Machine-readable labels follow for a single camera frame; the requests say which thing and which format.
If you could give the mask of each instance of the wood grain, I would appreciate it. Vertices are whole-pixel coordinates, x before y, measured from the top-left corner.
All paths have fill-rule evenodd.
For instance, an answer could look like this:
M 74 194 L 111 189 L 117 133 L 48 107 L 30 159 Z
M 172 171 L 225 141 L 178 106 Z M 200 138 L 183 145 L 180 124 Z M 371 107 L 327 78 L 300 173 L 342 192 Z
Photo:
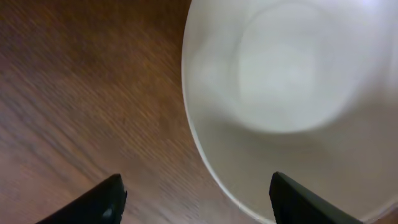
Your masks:
M 189 5 L 0 2 L 1 223 L 35 223 L 113 173 L 129 192 L 122 223 L 255 223 L 221 193 L 188 128 Z

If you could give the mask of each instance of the white plate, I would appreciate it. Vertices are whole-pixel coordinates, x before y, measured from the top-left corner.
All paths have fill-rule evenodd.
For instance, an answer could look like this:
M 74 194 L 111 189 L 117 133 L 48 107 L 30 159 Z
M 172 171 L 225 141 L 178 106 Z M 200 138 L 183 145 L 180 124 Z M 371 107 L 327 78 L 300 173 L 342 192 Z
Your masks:
M 396 201 L 392 4 L 192 1 L 188 122 L 212 176 L 250 216 L 273 223 L 275 171 L 361 220 Z

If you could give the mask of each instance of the dark object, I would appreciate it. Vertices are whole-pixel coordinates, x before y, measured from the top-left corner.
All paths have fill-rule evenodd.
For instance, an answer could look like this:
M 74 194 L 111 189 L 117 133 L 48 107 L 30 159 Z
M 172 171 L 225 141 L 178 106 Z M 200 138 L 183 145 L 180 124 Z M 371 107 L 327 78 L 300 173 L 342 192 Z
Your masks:
M 277 224 L 360 224 L 281 172 L 272 176 L 269 196 Z
M 37 224 L 120 224 L 127 192 L 114 174 Z

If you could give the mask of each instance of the wooden table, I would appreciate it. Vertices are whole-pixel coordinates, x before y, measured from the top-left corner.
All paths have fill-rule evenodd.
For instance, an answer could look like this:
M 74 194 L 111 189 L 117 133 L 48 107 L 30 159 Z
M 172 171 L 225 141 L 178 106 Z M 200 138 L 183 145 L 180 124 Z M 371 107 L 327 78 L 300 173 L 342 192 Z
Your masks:
M 35 223 L 113 173 L 129 192 L 122 223 L 255 223 L 221 193 L 188 128 L 189 5 L 0 2 L 1 223 Z

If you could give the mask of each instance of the black object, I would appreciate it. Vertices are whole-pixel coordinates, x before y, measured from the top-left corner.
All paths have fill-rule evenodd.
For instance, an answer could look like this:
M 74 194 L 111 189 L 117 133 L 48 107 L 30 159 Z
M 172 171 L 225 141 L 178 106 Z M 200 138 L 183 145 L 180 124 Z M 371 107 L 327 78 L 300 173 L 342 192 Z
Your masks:
M 114 174 L 37 224 L 120 224 L 127 192 Z
M 361 223 L 281 172 L 272 175 L 269 196 L 277 224 Z

